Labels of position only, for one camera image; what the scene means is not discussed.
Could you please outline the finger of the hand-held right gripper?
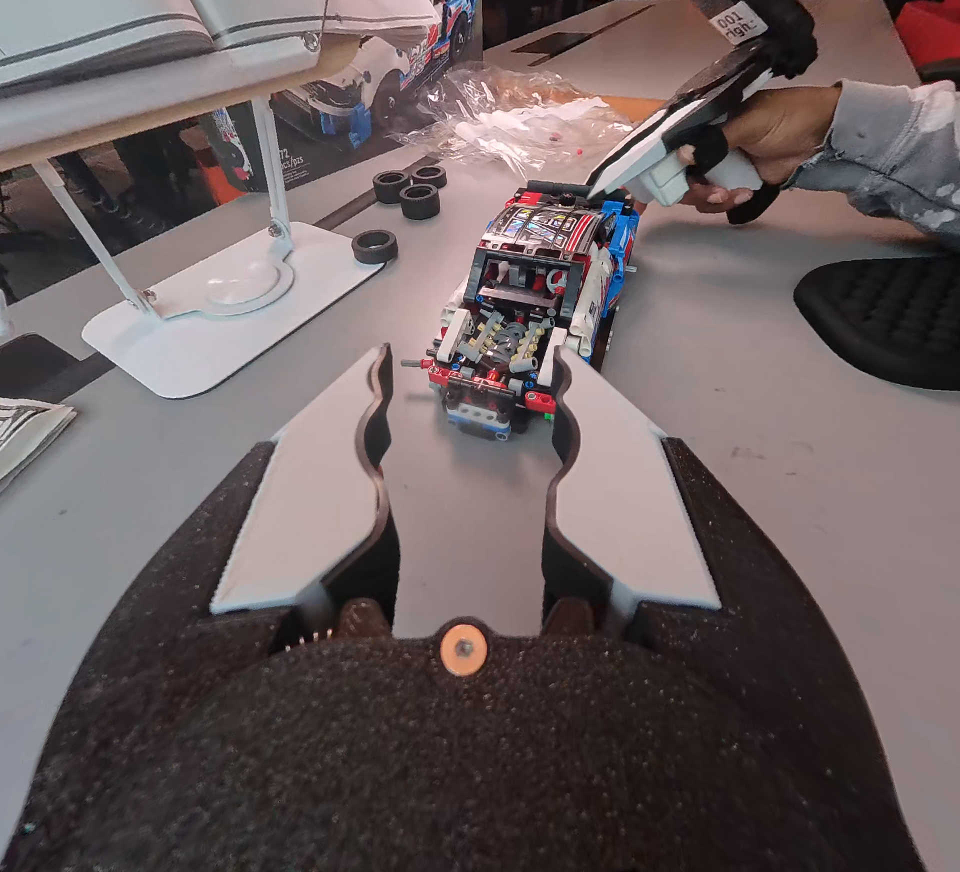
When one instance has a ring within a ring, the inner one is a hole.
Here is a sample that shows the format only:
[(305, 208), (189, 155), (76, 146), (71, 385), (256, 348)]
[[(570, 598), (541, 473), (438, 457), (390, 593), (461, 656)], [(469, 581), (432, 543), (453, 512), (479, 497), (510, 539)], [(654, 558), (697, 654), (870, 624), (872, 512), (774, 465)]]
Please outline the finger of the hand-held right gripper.
[(765, 207), (775, 196), (745, 154), (730, 146), (722, 124), (773, 77), (771, 71), (738, 71), (723, 81), (678, 94), (648, 116), (590, 173), (588, 199), (627, 190), (638, 202), (678, 204), (690, 188), (688, 167), (678, 151), (697, 149), (695, 174), (730, 191), (750, 190), (752, 203)]
[(684, 83), (599, 161), (610, 168), (630, 151), (653, 142), (654, 164), (683, 146), (694, 149), (696, 168), (719, 166), (730, 152), (721, 122), (775, 76), (765, 53), (730, 53)]

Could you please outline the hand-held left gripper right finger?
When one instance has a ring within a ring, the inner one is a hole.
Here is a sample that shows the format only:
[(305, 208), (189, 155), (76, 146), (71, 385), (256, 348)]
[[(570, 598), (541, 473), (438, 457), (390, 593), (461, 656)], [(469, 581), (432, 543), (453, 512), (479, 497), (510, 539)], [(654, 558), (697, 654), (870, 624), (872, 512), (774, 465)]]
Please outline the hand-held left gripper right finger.
[(596, 622), (631, 622), (647, 604), (721, 609), (668, 456), (668, 437), (572, 350), (555, 352), (546, 493), (544, 609), (586, 602)]

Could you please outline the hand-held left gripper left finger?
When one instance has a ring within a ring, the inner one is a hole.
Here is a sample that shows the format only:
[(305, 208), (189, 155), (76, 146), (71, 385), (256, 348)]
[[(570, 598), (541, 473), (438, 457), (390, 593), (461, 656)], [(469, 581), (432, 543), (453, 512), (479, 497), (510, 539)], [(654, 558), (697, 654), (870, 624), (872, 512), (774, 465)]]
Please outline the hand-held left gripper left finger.
[(381, 468), (393, 391), (383, 343), (272, 438), (211, 614), (293, 606), (304, 618), (334, 618), (346, 602), (368, 599), (395, 615), (400, 540)]

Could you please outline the red blue toy brick car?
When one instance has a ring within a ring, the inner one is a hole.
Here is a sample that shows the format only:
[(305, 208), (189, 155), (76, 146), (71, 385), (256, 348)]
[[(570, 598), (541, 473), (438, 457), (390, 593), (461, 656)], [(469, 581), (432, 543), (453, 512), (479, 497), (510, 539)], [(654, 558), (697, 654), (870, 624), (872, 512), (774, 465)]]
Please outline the red blue toy brick car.
[(451, 426), (508, 441), (554, 418), (555, 354), (602, 369), (641, 208), (626, 190), (531, 181), (486, 226), (420, 360)]

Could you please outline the person's right forearm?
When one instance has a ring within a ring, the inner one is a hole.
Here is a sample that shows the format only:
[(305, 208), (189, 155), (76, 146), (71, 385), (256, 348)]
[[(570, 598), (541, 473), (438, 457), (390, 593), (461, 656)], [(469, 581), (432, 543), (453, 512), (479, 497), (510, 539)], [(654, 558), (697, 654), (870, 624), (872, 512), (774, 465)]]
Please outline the person's right forearm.
[(959, 94), (950, 81), (916, 87), (840, 82), (822, 146), (786, 189), (840, 193), (872, 218), (896, 218), (959, 249)]

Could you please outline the person's right hand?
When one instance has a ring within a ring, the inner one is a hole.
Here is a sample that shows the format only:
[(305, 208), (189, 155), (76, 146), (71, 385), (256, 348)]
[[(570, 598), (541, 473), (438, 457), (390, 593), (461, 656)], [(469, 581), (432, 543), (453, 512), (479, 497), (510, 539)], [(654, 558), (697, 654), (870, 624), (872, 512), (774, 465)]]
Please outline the person's right hand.
[[(782, 185), (823, 147), (841, 93), (840, 83), (761, 90), (721, 124), (727, 146), (740, 150), (764, 183)], [(679, 203), (703, 214), (719, 214), (753, 197), (747, 187), (689, 179)]]

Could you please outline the clear plastic bag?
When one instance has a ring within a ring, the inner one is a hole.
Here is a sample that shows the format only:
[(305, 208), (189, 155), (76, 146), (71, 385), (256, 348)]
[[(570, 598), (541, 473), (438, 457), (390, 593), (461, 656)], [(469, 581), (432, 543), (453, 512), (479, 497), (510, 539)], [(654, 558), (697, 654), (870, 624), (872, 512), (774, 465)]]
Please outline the clear plastic bag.
[[(581, 183), (661, 105), (583, 91), (546, 69), (466, 62), (422, 86), (387, 137), (465, 165), (495, 162), (522, 179)], [(551, 132), (562, 142), (550, 142)]]

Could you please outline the white book stand wooden board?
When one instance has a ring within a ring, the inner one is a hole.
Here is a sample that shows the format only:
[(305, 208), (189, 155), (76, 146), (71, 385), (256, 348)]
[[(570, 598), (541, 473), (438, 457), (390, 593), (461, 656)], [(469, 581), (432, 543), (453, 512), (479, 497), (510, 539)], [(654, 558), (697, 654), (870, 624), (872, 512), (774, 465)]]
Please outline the white book stand wooden board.
[[(162, 62), (2, 97), (2, 168), (29, 166), (123, 294), (81, 332), (94, 351), (165, 399), (220, 386), (376, 275), (352, 241), (291, 218), (271, 94), (342, 66), (355, 38), (324, 32)], [(269, 195), (264, 228), (164, 278), (133, 285), (52, 163), (142, 127), (249, 101)]]

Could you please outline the black toy car box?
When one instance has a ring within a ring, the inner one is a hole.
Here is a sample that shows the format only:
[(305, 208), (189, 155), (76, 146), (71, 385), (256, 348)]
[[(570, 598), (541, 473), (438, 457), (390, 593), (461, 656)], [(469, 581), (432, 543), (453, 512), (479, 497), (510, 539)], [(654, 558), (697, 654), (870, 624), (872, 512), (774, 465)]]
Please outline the black toy car box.
[[(430, 0), (435, 20), (409, 49), (360, 39), (347, 66), (275, 93), (286, 189), (377, 156), (419, 128), (418, 92), (477, 58), (481, 0)], [(89, 146), (54, 159), (68, 191), (114, 255), (246, 194), (265, 193), (251, 104)], [(2, 173), (2, 290), (17, 302), (93, 264), (27, 168)]]

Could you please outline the folded printed paper sheet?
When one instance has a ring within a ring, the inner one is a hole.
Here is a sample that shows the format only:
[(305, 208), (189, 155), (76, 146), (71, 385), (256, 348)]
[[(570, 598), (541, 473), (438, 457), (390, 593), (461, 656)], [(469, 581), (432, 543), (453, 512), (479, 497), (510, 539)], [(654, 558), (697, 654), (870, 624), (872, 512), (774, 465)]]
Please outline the folded printed paper sheet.
[(30, 398), (1, 398), (1, 490), (48, 448), (77, 409)]

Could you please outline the black mesh wrist pad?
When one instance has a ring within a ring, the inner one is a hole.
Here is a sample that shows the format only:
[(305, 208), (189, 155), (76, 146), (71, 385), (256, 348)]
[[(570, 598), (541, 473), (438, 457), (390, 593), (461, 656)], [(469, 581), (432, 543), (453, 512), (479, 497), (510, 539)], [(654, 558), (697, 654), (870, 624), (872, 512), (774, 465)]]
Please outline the black mesh wrist pad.
[(853, 368), (891, 384), (959, 390), (959, 258), (863, 258), (809, 271), (798, 312)]

